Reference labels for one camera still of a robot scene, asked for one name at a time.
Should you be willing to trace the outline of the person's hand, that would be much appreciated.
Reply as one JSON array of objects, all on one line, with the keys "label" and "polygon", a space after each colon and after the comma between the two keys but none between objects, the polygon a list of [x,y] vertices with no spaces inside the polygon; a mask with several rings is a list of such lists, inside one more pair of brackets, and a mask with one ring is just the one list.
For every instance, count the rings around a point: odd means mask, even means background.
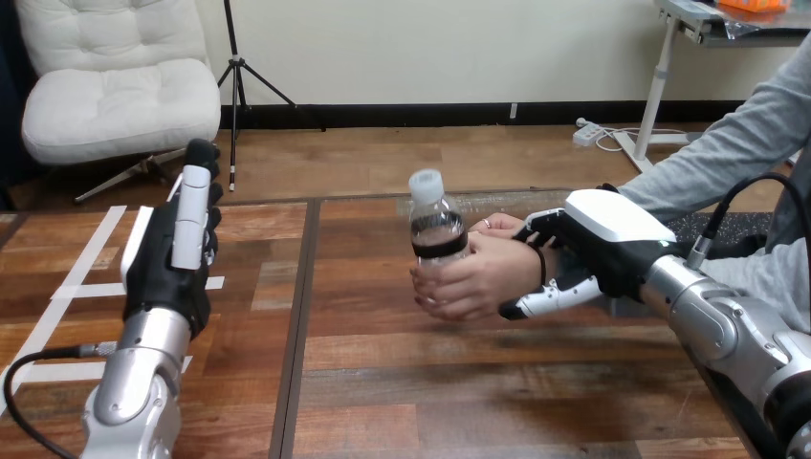
[{"label": "person's hand", "polygon": [[501,239],[511,239],[524,227],[525,223],[522,219],[497,212],[474,223],[469,228],[469,232]]},{"label": "person's hand", "polygon": [[493,316],[499,306],[527,295],[558,270],[558,254],[537,251],[513,240],[513,229],[474,230],[471,254],[434,268],[410,271],[415,301],[430,316],[443,320],[474,320]]}]

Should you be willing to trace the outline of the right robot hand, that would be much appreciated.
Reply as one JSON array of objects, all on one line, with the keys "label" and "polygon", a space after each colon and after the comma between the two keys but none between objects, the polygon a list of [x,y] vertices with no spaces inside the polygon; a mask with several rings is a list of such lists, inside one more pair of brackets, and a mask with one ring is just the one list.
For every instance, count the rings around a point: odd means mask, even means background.
[{"label": "right robot hand", "polygon": [[655,262],[679,252],[672,230],[613,189],[571,192],[564,206],[524,219],[514,240],[539,249],[551,241],[584,266],[578,273],[542,280],[533,292],[499,306],[499,314],[519,320],[550,314],[603,295],[639,297]]}]

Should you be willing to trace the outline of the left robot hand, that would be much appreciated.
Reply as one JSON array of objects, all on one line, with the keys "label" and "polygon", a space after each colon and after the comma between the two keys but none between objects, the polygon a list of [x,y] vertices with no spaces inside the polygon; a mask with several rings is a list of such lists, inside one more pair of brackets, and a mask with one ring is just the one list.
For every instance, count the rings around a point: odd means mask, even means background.
[{"label": "left robot hand", "polygon": [[171,265],[175,247],[178,189],[169,200],[152,209],[144,231],[137,237],[137,250],[129,266],[124,268],[122,282],[126,291],[123,319],[154,308],[166,308],[182,316],[189,324],[190,337],[195,339],[208,325],[211,311],[206,292],[209,266],[218,252],[216,228],[222,213],[216,206],[224,191],[214,179],[219,174],[217,160],[220,151],[212,142],[193,139],[186,146],[185,164],[198,166],[209,173],[201,247],[194,253],[200,263],[195,270]]}]

